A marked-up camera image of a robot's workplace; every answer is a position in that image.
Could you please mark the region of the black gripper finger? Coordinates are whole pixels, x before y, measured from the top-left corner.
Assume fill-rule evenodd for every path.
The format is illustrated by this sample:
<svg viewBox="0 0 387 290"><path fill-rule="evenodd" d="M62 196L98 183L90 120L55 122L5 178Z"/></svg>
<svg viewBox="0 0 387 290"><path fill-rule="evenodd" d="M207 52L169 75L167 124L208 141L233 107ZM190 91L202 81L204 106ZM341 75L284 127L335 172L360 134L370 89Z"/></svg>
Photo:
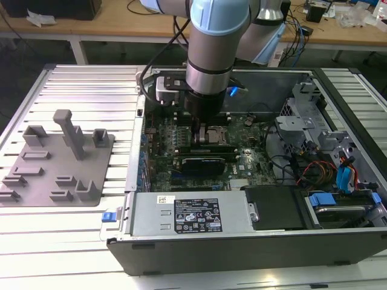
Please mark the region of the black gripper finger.
<svg viewBox="0 0 387 290"><path fill-rule="evenodd" d="M200 121L199 118L192 119L192 142L195 145L206 143L207 124Z"/></svg>

